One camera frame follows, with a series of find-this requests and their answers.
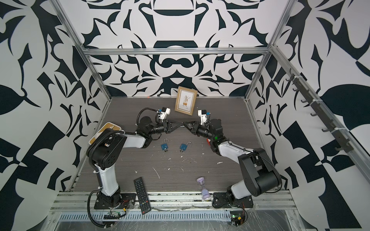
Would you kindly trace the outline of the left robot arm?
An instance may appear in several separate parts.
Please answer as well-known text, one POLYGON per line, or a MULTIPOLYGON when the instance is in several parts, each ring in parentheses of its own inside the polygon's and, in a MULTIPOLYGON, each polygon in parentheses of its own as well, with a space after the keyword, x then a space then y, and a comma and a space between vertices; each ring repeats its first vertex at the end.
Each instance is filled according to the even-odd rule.
POLYGON ((98 200, 105 208, 116 208, 123 204, 115 172, 115 164, 122 149, 147 148, 154 141, 152 135, 169 134, 180 128, 182 122, 167 118, 170 112, 171 110, 165 107, 159 110, 146 107, 138 113, 135 132, 105 128, 90 144, 86 155, 93 173, 97 176, 98 200))

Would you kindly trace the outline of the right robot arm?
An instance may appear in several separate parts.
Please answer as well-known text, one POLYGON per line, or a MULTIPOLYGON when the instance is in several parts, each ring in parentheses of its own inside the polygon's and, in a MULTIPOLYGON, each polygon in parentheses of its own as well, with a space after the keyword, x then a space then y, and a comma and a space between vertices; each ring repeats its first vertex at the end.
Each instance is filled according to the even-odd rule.
POLYGON ((220 119, 212 119, 207 125, 198 121, 183 122, 183 126, 192 134, 208 139, 214 153, 239 164, 243 179, 229 187, 226 193, 229 200, 257 197, 274 188, 281 190, 281 175, 266 151, 236 145, 224 136, 220 119))

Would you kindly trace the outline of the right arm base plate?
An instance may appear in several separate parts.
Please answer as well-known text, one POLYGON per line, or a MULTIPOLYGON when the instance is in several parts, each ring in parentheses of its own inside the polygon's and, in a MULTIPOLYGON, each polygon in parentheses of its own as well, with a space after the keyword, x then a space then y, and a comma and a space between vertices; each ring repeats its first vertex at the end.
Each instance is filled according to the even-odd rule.
POLYGON ((251 196, 236 199, 231 192, 214 193, 213 196, 212 206, 214 208, 253 208, 251 196))

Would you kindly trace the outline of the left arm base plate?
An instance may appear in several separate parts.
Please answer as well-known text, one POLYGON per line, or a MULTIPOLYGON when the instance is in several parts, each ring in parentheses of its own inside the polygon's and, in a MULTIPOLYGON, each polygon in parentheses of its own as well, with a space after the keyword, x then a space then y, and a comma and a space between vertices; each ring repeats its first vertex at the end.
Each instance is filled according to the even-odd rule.
POLYGON ((97 194, 94 209, 128 209, 135 205, 135 193, 117 193, 112 196, 106 196, 103 193, 97 194))

